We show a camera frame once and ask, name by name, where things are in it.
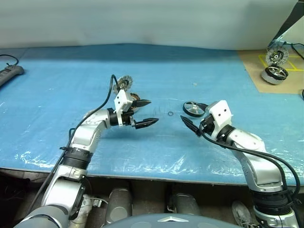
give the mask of floor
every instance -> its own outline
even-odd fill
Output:
[[[25,216],[26,210],[46,174],[3,170],[0,172],[14,177],[29,178],[32,180],[30,188],[15,216],[15,220],[21,219]],[[112,189],[115,187],[128,187],[131,190],[133,197],[133,215],[167,212],[168,196],[178,192],[188,193],[194,196],[203,216],[219,219],[228,223],[235,224],[231,212],[232,201],[240,200],[248,208],[252,208],[250,193],[246,186],[221,186],[89,177],[86,189],[88,194],[108,200]],[[34,208],[39,206],[41,199],[42,195],[39,197]],[[86,228],[100,228],[104,223],[105,210],[106,204],[102,204],[100,208],[93,208],[89,215]]]

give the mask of cardboard sheet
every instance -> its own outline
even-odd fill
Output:
[[[293,50],[289,50],[288,61],[282,65],[288,71],[288,77],[279,85],[272,85],[261,77],[262,71],[268,66],[265,61],[266,50],[238,53],[259,92],[299,94],[304,89],[304,61]]]

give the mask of white backdrop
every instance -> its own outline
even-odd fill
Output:
[[[0,48],[141,43],[262,49],[297,0],[6,0]]]

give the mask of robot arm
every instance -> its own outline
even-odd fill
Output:
[[[192,121],[181,116],[183,122],[198,136],[211,136],[213,141],[232,148],[266,152],[263,140],[255,134],[236,129],[231,123],[231,111],[222,100],[206,108],[208,115],[197,128]],[[263,157],[231,150],[242,165],[254,200],[256,218],[262,227],[299,228],[291,208],[291,193],[285,189],[279,168]]]
[[[75,130],[61,164],[48,185],[41,207],[31,212],[17,228],[66,228],[68,220],[78,215],[85,186],[82,179],[87,175],[87,167],[96,150],[103,130],[112,126],[131,125],[136,129],[150,126],[158,121],[156,118],[136,122],[132,115],[133,107],[142,107],[148,100],[133,101],[128,93],[120,90],[115,100],[115,110],[100,109],[88,112],[85,120]]]

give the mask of plastic sheet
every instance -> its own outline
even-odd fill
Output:
[[[0,88],[3,168],[50,171],[59,147],[67,143],[68,129],[103,102],[110,75],[116,74],[132,76],[130,91],[152,101],[134,118],[160,120],[145,129],[105,131],[88,167],[90,175],[246,183],[229,150],[198,138],[180,119],[185,101],[226,99],[233,124],[259,135],[267,151],[290,162],[304,183],[303,100],[259,93],[235,51],[106,45],[5,52],[21,57],[26,74]],[[114,107],[113,99],[107,108]],[[294,183],[289,171],[286,176]]]

